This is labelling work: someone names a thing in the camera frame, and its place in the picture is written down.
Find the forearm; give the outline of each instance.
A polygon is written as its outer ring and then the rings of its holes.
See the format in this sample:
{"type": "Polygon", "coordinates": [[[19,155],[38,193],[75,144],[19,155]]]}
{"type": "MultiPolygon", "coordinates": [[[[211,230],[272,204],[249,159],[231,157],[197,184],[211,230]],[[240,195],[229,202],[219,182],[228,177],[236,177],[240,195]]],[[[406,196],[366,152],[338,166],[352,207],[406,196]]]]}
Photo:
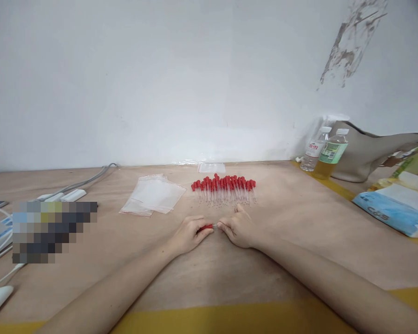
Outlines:
{"type": "Polygon", "coordinates": [[[177,255],[169,242],[155,247],[90,287],[37,333],[108,333],[177,255]]]}
{"type": "Polygon", "coordinates": [[[418,312],[348,269],[272,235],[255,246],[362,333],[418,333],[418,312]]]}

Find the bottle cap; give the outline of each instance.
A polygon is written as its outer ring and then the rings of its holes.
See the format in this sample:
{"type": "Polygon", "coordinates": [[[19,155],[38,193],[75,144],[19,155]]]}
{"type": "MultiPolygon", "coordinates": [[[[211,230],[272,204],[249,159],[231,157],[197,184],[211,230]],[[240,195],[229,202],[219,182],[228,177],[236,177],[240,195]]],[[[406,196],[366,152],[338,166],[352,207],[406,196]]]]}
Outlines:
{"type": "Polygon", "coordinates": [[[338,129],[336,131],[337,135],[346,135],[348,133],[348,129],[338,129]]]}

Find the beige bag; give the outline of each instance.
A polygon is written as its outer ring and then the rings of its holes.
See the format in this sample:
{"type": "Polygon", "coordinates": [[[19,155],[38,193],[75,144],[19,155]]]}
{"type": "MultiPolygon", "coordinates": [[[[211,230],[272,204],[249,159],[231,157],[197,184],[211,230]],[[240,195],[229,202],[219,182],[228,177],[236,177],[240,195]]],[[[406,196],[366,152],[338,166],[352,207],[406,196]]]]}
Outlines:
{"type": "Polygon", "coordinates": [[[377,136],[355,127],[350,122],[336,122],[330,137],[339,128],[349,129],[348,146],[331,175],[349,182],[365,182],[368,176],[397,151],[418,146],[418,133],[377,136]]]}

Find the yellow liquid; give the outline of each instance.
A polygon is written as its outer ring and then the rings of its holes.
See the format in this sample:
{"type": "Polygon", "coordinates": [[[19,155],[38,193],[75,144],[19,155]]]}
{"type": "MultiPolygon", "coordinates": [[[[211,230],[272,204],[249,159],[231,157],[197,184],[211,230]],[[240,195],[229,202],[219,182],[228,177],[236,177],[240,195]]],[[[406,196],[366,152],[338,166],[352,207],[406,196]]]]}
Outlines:
{"type": "Polygon", "coordinates": [[[326,162],[317,161],[316,167],[312,172],[312,175],[320,180],[327,180],[330,178],[333,173],[336,164],[327,164],[326,162]]]}

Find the bottle label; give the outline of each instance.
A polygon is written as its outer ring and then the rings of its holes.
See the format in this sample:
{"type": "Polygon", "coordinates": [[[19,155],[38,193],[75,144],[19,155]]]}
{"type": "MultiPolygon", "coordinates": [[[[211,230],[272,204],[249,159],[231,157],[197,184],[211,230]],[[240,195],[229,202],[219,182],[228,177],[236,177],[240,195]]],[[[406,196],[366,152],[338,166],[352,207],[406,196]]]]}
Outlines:
{"type": "Polygon", "coordinates": [[[327,141],[319,160],[329,164],[337,164],[347,145],[348,143],[337,144],[327,141]]]}
{"type": "Polygon", "coordinates": [[[308,155],[311,158],[319,158],[322,148],[324,147],[324,142],[322,141],[312,141],[305,152],[305,155],[308,155]]]}

